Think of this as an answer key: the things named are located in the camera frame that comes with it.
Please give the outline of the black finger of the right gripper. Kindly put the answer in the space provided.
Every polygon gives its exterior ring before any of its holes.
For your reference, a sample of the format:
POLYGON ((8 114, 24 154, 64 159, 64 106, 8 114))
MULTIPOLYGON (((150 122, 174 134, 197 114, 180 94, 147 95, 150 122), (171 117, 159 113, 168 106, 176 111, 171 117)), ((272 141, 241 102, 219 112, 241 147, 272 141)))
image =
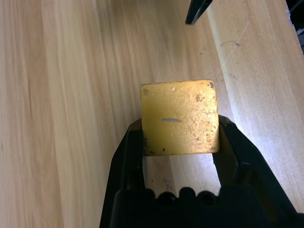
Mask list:
POLYGON ((194 25, 213 0, 191 0, 185 24, 194 25))

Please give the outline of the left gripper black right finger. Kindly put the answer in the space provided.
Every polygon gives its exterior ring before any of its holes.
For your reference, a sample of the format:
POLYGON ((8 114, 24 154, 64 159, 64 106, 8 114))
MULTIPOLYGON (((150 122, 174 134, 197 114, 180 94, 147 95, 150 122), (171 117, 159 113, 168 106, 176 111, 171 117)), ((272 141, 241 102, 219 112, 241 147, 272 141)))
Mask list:
POLYGON ((218 119, 220 150, 212 156, 221 186, 249 186, 268 215, 297 214, 259 149, 230 119, 218 119))

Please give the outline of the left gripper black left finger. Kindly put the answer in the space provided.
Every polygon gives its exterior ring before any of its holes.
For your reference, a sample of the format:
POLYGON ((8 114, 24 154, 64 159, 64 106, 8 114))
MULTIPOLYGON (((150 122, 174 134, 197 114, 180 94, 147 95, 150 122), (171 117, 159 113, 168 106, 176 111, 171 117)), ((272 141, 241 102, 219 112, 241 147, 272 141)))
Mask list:
POLYGON ((146 179, 142 120, 138 119, 129 125, 112 157, 99 227, 110 227, 116 193, 120 190, 143 190, 146 179))

